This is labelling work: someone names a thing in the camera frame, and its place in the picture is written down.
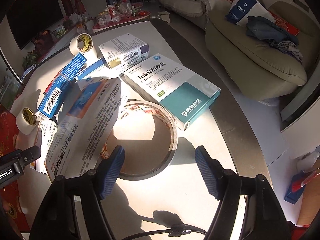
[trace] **tiled floor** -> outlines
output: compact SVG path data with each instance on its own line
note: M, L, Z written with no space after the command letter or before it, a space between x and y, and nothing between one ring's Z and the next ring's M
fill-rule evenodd
M151 15L157 15L158 2L145 3L145 10ZM297 173L295 160L289 158L288 147L280 133L280 113L278 107L266 106L260 102L245 97L231 80L220 62L206 48L205 32L184 19L170 12L170 26L180 33L211 65L226 86L229 88L239 106L247 117L253 132L260 144L272 179L274 191L284 210L287 220L295 223L299 216L300 201L292 205L283 200L291 177Z

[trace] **small tape roll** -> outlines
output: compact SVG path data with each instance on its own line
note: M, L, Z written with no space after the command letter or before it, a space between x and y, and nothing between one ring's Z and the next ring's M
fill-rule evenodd
M156 131L154 131L154 135L152 140L149 141L145 141L149 147L150 147L150 155L146 154L144 156L140 155L137 156L137 160L135 161L136 163L139 163L140 168L136 169L132 168L133 166L136 167L136 165L132 162L132 159L130 161L130 158L133 157L132 153L133 152L128 152L128 149L126 149L125 145L124 146L124 150L126 152L126 158L128 158L127 160L124 160L124 165L121 169L119 178L121 179L126 179L126 180L141 180L141 179L147 179L150 178L156 174L158 174L159 172L161 172L162 170L164 170L165 167L167 167L173 156L174 153L177 149L177 144L178 144L178 136L177 136L177 129L176 129L176 125L174 123L173 118L171 117L171 114L165 110L162 106L151 103L151 102L147 102L147 101L131 101L128 102L124 109L120 112L119 114L119 119L118 121L123 122L121 124L121 127L118 126L119 129L122 129L122 126L125 125L124 128L127 127L127 121L126 118L130 117L130 116L134 116L134 119L137 119L137 116L135 116L136 114L146 114L146 115L153 115L155 117L157 117L158 119L160 119L160 121L162 121L162 123L164 123L164 125L166 126L166 128L164 128L163 131L165 131L166 129L168 129L169 133L170 133L170 142L168 144L166 144L166 140L164 140L164 138L166 137L165 134L159 134L159 132L156 133ZM143 133L146 133L146 129L142 129L140 130ZM113 144L116 143L125 143L125 141L129 142L130 140L125 140L125 139L120 139L114 141L114 134L111 134L111 138L108 138L107 142L105 143L102 152L100 154L100 156L102 157L102 159L106 159L108 158L108 156L111 154L111 150L113 148ZM138 147L139 145L139 140L135 143L135 146L133 146L133 148ZM157 147L161 148L161 156L159 156L159 158L157 159L156 162L154 162L151 164L148 159L152 156L152 154L155 154Z
M17 115L16 124L20 132L28 135L37 125L37 118L30 108L23 108Z
M98 60L92 38L87 33L82 33L73 38L70 42L69 49L74 56L80 52L87 59L87 65L91 65Z

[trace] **large tape roll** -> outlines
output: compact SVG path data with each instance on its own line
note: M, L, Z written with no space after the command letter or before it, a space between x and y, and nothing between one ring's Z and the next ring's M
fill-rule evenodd
M28 135L37 125L37 118L30 108L23 108L16 117L16 124L20 132Z
M150 178L167 167L177 149L176 125L171 114L160 105L131 101L121 111L103 151L108 158L116 145L125 150L119 178Z
M91 65L98 60L92 38L87 33L82 33L73 38L70 42L69 49L75 56L80 52L87 59L87 65Z

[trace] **red packaging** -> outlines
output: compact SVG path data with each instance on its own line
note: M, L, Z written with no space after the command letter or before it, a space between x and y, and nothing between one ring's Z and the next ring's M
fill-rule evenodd
M3 105L0 104L0 157L13 152L19 129L16 118ZM9 203L8 214L13 218L21 232L30 232L25 215L19 204L19 190L17 181L0 190L1 197Z

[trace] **black tv screen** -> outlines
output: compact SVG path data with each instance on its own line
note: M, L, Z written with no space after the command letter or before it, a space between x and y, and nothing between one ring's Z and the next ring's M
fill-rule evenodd
M7 18L12 34L22 49L39 32L63 18L58 0L16 0Z

